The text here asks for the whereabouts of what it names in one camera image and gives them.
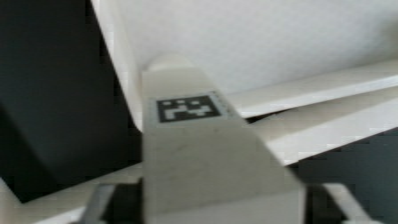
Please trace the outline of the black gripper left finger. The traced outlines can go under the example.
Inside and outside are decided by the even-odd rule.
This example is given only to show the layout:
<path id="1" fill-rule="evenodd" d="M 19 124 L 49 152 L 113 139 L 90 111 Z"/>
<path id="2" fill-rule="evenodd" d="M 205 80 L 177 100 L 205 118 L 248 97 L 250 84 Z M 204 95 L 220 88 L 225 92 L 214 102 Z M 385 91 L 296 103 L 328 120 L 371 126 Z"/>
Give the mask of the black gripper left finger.
<path id="1" fill-rule="evenodd" d="M 141 224 L 141 183 L 97 186 L 77 224 Z"/>

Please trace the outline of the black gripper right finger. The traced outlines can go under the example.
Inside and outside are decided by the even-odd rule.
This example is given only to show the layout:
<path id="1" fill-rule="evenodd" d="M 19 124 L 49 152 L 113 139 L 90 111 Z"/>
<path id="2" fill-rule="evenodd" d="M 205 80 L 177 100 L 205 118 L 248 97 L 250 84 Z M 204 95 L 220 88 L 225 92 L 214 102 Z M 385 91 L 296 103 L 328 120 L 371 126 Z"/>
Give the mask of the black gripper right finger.
<path id="1" fill-rule="evenodd" d="M 385 224 L 371 218 L 346 186 L 307 185 L 303 224 Z"/>

